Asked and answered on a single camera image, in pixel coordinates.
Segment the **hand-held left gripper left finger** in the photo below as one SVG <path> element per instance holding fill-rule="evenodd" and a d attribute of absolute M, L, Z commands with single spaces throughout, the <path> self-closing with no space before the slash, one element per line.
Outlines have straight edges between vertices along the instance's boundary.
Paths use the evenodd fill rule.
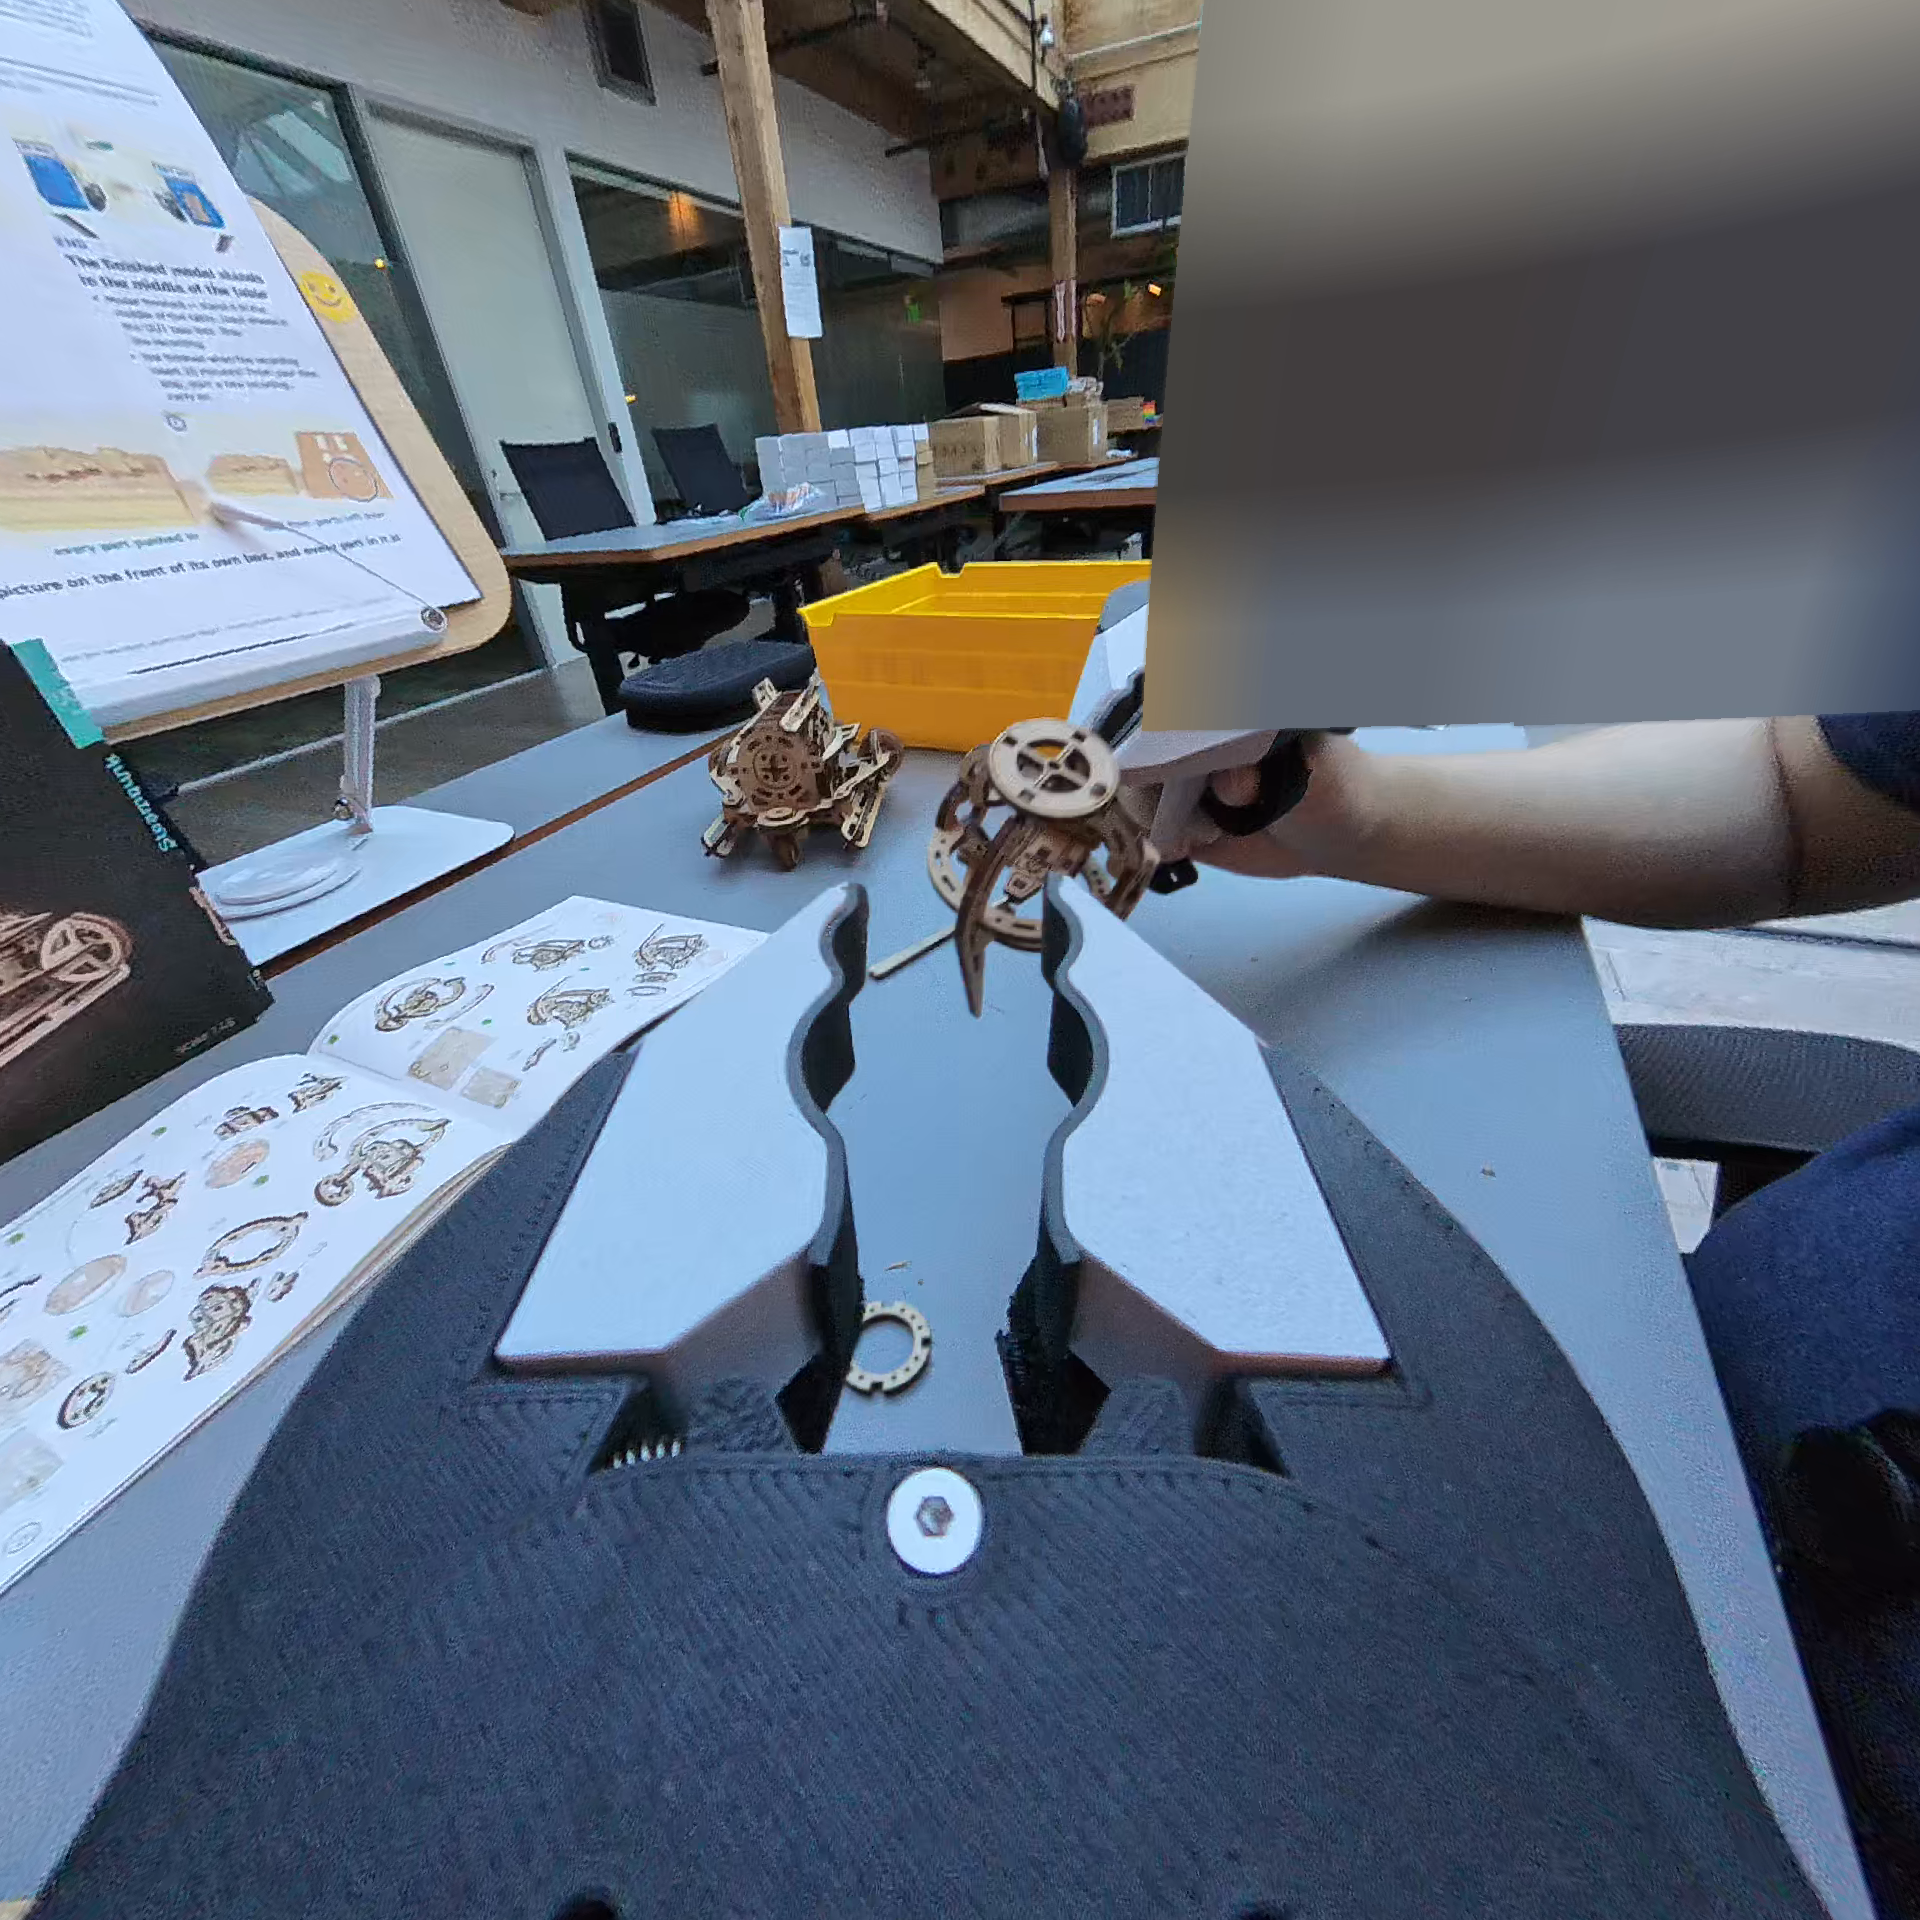
<path fill-rule="evenodd" d="M 821 1452 L 861 1320 L 849 1152 L 868 898 L 812 898 L 631 1055 L 497 1359 L 641 1374 L 677 1423 L 725 1380 L 763 1387 Z"/>

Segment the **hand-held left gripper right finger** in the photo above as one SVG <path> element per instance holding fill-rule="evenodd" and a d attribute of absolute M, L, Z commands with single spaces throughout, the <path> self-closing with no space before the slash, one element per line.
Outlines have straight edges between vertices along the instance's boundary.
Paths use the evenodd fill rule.
<path fill-rule="evenodd" d="M 1026 1266 L 1026 1448 L 1084 1447 L 1131 1379 L 1194 1438 L 1241 1380 L 1391 1376 L 1376 1307 L 1255 1031 L 1090 888 L 1042 903 L 1047 1141 Z"/>

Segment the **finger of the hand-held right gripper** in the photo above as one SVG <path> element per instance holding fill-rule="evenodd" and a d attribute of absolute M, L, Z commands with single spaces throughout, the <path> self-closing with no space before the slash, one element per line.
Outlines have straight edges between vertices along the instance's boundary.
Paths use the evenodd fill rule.
<path fill-rule="evenodd" d="M 1067 718 L 1117 747 L 1139 727 L 1146 701 L 1147 579 L 1109 595 L 1073 691 Z"/>

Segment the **small round wooden gear model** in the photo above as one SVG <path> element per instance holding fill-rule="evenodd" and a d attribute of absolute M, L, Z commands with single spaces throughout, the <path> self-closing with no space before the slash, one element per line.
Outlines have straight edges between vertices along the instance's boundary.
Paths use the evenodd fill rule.
<path fill-rule="evenodd" d="M 1058 718 L 1016 722 L 975 747 L 928 839 L 928 880 L 954 911 L 975 1016 L 985 1013 L 987 948 L 1042 948 L 1050 878 L 1080 878 L 1117 919 L 1135 916 L 1159 855 L 1121 799 L 1114 747 Z"/>

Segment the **person's right forearm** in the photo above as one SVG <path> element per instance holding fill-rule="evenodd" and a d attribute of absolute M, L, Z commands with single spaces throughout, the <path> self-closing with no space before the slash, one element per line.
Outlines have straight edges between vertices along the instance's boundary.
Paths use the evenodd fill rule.
<path fill-rule="evenodd" d="M 1919 896 L 1916 794 L 1813 716 L 1611 727 L 1388 764 L 1376 880 L 1641 927 L 1739 927 Z"/>

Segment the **finished wooden submarine model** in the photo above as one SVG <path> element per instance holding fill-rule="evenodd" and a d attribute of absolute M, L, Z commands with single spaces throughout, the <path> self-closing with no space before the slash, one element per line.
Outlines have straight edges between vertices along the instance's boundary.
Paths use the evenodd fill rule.
<path fill-rule="evenodd" d="M 821 671 L 791 691 L 761 678 L 752 700 L 755 716 L 708 754 L 723 806 L 705 830 L 705 853 L 728 856 L 757 832 L 791 874 L 815 827 L 864 850 L 906 760 L 901 735 L 836 722 Z"/>

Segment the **black model kit box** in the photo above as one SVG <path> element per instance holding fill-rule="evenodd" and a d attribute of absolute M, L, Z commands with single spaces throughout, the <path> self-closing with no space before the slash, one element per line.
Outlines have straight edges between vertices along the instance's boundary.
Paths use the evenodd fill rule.
<path fill-rule="evenodd" d="M 242 1031 L 273 997 L 129 765 L 3 662 L 3 1162 Z"/>

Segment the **person's right hand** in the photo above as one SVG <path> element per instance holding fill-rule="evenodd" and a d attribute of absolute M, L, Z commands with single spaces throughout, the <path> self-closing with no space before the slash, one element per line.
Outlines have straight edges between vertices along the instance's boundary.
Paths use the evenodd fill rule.
<path fill-rule="evenodd" d="M 1307 770 L 1296 806 L 1255 834 L 1201 846 L 1192 853 L 1201 867 L 1265 880 L 1364 880 L 1375 870 L 1419 794 L 1419 760 L 1372 754 L 1338 733 L 1304 733 L 1296 746 Z"/>

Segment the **yellow plastic bin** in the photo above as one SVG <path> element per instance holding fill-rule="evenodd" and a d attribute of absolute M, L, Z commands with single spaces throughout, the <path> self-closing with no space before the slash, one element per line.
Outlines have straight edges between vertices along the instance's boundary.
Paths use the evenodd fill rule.
<path fill-rule="evenodd" d="M 969 752 L 1026 718 L 1065 718 L 1098 619 L 1146 559 L 912 567 L 803 611 L 839 722 Z"/>

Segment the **stack of white boxes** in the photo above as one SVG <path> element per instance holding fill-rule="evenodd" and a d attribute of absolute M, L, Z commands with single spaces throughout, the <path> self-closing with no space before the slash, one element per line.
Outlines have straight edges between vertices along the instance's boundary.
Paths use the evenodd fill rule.
<path fill-rule="evenodd" d="M 757 436 L 755 463 L 772 511 L 890 511 L 939 492 L 927 423 Z"/>

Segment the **black textured cushion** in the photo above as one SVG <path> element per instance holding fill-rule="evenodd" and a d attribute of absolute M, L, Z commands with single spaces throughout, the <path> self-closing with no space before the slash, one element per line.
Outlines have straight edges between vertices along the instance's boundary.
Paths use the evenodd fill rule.
<path fill-rule="evenodd" d="M 815 669 L 816 659 L 804 643 L 728 640 L 631 671 L 615 700 L 636 731 L 712 731 L 752 718 L 752 691 L 761 682 L 795 691 Z"/>

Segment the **grey background desk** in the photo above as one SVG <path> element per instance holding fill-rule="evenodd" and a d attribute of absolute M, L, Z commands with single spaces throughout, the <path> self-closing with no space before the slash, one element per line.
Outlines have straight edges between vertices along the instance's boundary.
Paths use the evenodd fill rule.
<path fill-rule="evenodd" d="M 592 668 L 603 711 L 615 714 L 627 674 L 623 659 L 641 652 L 637 640 L 611 630 L 617 611 L 667 591 L 768 591 L 777 636 L 803 640 L 800 608 L 835 591 L 826 574 L 851 543 L 877 543 L 908 556 L 911 564 L 948 562 L 965 523 L 989 507 L 989 482 L 952 482 L 930 500 L 893 510 L 623 526 L 511 547 L 500 558 L 514 581 L 561 588 L 568 636 Z"/>

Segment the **person's right leg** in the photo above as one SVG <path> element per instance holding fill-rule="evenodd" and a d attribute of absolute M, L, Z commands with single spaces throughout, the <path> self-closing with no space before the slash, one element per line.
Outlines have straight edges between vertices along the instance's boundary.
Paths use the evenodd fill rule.
<path fill-rule="evenodd" d="M 1919 1915 L 1919 1114 L 1727 1213 L 1688 1262 L 1882 1915 Z"/>

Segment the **wooden post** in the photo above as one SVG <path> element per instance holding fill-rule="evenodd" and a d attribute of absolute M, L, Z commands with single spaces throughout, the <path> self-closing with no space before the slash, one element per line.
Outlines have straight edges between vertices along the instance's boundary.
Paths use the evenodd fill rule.
<path fill-rule="evenodd" d="M 705 10 L 747 234 L 776 430 L 821 431 L 809 340 L 794 339 L 785 323 L 780 235 L 788 223 L 788 194 L 763 2 L 707 2 Z"/>

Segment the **wall vent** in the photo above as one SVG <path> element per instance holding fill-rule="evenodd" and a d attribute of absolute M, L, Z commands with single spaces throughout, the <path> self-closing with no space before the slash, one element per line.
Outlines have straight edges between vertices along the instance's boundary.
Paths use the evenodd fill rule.
<path fill-rule="evenodd" d="M 653 69 L 644 43 L 641 4 L 628 0 L 580 2 L 597 84 L 620 98 L 652 102 Z"/>

